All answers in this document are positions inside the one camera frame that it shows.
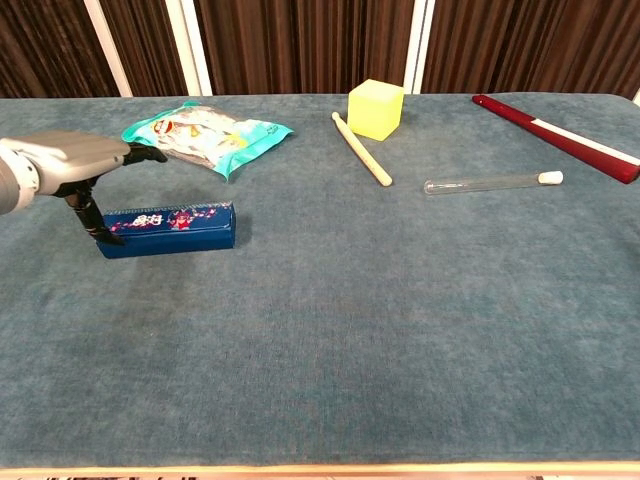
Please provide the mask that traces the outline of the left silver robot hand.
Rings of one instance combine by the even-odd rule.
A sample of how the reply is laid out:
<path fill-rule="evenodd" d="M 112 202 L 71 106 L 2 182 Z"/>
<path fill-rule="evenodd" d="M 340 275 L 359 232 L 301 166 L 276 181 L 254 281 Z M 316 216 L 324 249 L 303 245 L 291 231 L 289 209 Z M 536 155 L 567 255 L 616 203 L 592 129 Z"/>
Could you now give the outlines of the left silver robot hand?
<path fill-rule="evenodd" d="M 165 163 L 154 146 L 97 134 L 50 130 L 1 139 L 1 213 L 28 206 L 36 196 L 62 198 L 96 241 L 122 246 L 105 225 L 92 196 L 98 179 L 145 160 Z"/>

